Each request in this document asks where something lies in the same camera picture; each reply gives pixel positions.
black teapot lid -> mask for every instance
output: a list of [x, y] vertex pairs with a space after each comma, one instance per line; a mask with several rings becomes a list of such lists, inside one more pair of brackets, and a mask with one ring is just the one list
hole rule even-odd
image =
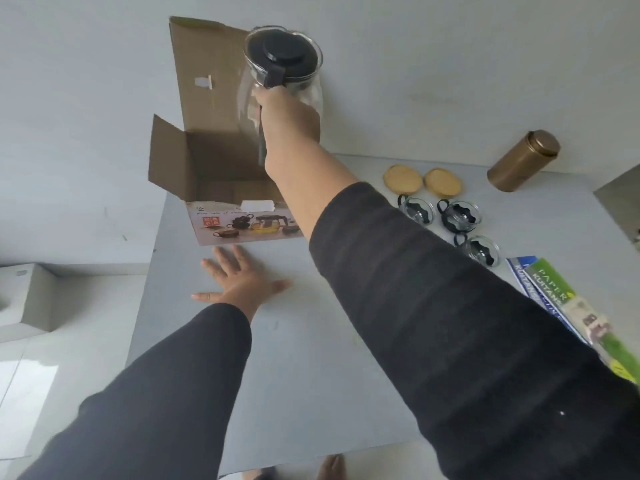
[[256, 70], [284, 69], [285, 82], [311, 79], [322, 64], [322, 52], [313, 40], [283, 27], [259, 27], [247, 35], [244, 55]]

black long-sleeve shirt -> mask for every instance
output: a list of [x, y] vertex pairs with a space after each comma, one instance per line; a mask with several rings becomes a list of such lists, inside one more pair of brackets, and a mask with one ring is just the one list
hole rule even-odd
[[[333, 199], [310, 250], [450, 479], [640, 478], [637, 389], [372, 186]], [[207, 307], [87, 398], [21, 479], [215, 478], [250, 348], [240, 310]]]

gray table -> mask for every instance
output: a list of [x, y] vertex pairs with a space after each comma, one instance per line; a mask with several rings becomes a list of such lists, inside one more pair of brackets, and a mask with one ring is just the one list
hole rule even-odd
[[[342, 159], [395, 202], [381, 176], [397, 161]], [[435, 165], [410, 164], [421, 173]], [[491, 237], [507, 256], [548, 258], [640, 353], [640, 258], [580, 177], [542, 173], [505, 194], [487, 183], [486, 168], [441, 166], [463, 179], [462, 196], [483, 209], [478, 233]], [[426, 190], [417, 195], [437, 202]], [[430, 228], [451, 240], [439, 222]], [[274, 275], [292, 278], [294, 287], [265, 304], [252, 324], [253, 348], [220, 473], [418, 438], [411, 412], [316, 272], [306, 240], [246, 247]], [[168, 195], [128, 362], [203, 307], [189, 295], [215, 290], [198, 264], [210, 255], [210, 248], [197, 245], [184, 204]], [[506, 263], [496, 273], [516, 284]], [[431, 457], [436, 462], [433, 452]]]

red label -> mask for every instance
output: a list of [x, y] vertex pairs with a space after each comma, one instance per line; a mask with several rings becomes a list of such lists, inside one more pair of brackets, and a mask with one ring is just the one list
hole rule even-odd
[[205, 226], [219, 226], [220, 218], [219, 217], [203, 217], [202, 224]]

glass teapot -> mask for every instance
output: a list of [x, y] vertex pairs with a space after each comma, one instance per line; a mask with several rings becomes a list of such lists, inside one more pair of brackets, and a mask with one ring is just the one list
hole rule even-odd
[[246, 66], [238, 90], [242, 131], [258, 145], [258, 163], [264, 166], [267, 149], [262, 133], [261, 107], [253, 95], [256, 86], [284, 86], [322, 116], [322, 88], [317, 76], [323, 57], [320, 47], [300, 32], [267, 25], [257, 27], [244, 42]]

